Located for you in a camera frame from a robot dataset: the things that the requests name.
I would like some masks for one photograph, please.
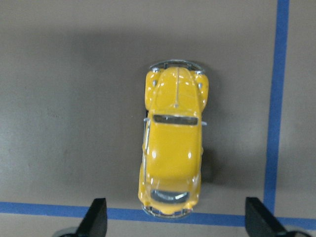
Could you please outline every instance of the yellow beetle car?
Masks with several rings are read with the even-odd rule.
[[[191,213],[200,193],[208,78],[201,66],[185,60],[150,69],[138,198],[148,214],[179,218]]]

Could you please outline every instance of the chrome bumper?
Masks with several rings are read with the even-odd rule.
[[[170,66],[185,67],[190,71],[198,71],[198,74],[204,74],[205,70],[199,64],[182,59],[170,59],[150,66],[151,70],[156,71],[159,68],[167,69]]]
[[[182,217],[189,215],[192,212],[192,209],[182,209],[181,211],[174,212],[171,215],[166,215],[166,214],[162,213],[161,211],[153,208],[152,206],[144,206],[144,205],[143,205],[143,210],[151,216],[155,216],[155,217],[159,217],[159,218],[163,218],[163,219],[182,218]]]

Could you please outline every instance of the blue tape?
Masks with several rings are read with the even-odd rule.
[[[7,214],[83,218],[87,211],[88,207],[86,206],[0,202],[0,213]],[[109,220],[244,227],[244,216],[242,215],[192,213],[183,219],[167,220],[149,216],[143,210],[137,209],[108,208],[107,212]],[[316,219],[285,217],[278,219],[284,225],[299,226],[306,230],[316,230]]]
[[[276,41],[270,94],[267,161],[263,203],[274,213],[277,188],[277,162],[280,139],[284,71],[286,59],[289,0],[277,1]]]

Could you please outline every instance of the black object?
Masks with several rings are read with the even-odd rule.
[[[301,231],[288,232],[257,197],[246,198],[245,228],[250,237],[311,237]]]
[[[104,237],[108,228],[105,198],[96,198],[91,204],[76,233],[60,237]]]

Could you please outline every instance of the gray floor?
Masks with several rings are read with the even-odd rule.
[[[140,209],[145,75],[154,62],[180,58],[201,62],[210,82],[195,212],[243,215],[246,196],[263,198],[276,9],[275,0],[1,1],[0,201],[89,206],[106,197],[108,207]],[[315,1],[291,1],[276,192],[282,217],[316,219],[315,15]],[[52,236],[80,221],[0,220],[12,237]],[[151,229],[246,236],[239,227],[114,220],[108,236]]]

